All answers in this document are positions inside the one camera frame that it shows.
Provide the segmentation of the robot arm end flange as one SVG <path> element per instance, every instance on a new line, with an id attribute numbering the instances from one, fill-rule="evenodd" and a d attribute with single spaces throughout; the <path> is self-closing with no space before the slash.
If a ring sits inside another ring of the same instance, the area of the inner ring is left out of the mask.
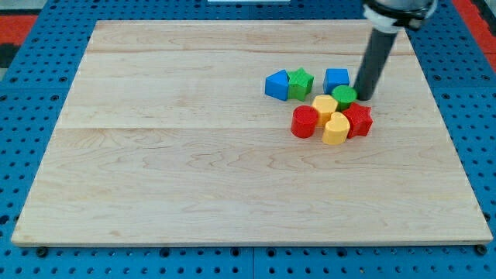
<path id="1" fill-rule="evenodd" d="M 363 0 L 363 15 L 382 33 L 418 30 L 434 14 L 438 0 Z"/>

